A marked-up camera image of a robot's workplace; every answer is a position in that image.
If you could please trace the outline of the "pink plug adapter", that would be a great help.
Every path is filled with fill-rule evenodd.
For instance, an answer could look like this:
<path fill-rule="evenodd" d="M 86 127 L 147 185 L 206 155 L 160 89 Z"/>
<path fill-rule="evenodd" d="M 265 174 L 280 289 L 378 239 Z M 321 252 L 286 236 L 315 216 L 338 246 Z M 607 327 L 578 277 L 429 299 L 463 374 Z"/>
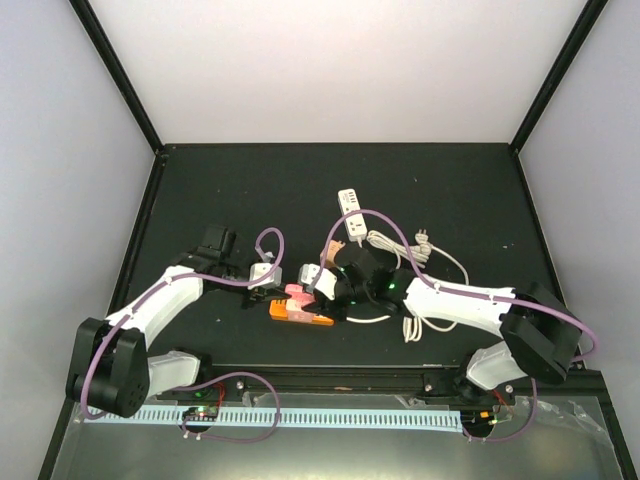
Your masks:
<path fill-rule="evenodd" d="M 302 309 L 315 300 L 313 294 L 308 293 L 303 286 L 298 284 L 287 284 L 285 286 L 285 293 L 288 295 L 286 300 L 288 308 Z"/>

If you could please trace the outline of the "beige cube plug adapter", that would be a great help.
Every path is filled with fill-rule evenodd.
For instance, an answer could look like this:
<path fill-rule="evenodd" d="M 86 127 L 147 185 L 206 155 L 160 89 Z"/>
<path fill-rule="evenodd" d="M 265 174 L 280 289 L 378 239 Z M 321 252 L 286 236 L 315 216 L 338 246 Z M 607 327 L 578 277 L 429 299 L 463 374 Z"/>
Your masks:
<path fill-rule="evenodd" d="M 326 268 L 335 266 L 336 254 L 345 247 L 345 243 L 339 240 L 331 240 L 326 250 L 321 252 L 320 259 L 324 261 Z"/>

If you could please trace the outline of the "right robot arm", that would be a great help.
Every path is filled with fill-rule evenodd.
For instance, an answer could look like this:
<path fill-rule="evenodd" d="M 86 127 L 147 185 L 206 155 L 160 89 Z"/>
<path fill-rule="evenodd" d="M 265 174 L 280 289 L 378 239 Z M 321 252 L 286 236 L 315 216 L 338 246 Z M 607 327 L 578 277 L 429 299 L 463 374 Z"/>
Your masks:
<path fill-rule="evenodd" d="M 582 334 L 571 313 L 537 283 L 518 293 L 420 278 L 359 246 L 342 248 L 330 268 L 303 265 L 298 281 L 314 297 L 306 311 L 336 321 L 346 320 L 351 306 L 367 304 L 385 315 L 445 320 L 497 337 L 445 380 L 442 397 L 465 405 L 482 404 L 497 387 L 525 377 L 563 383 Z"/>

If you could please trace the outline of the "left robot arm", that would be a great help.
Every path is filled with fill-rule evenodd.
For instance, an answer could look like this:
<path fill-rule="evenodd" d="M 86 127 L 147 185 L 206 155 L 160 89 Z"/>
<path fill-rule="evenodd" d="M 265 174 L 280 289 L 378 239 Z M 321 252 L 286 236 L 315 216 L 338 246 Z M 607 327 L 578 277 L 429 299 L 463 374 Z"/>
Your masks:
<path fill-rule="evenodd" d="M 160 277 L 131 303 L 104 319 L 88 318 L 76 331 L 66 395 L 83 415 L 128 418 L 157 394 L 183 390 L 193 399 L 214 388 L 213 372 L 203 355 L 184 349 L 152 357 L 160 333 L 209 288 L 252 295 L 281 280 L 285 239 L 268 227 L 254 245 L 250 267 L 231 263 L 236 235 L 226 227 L 207 230 L 200 245 L 180 254 Z"/>

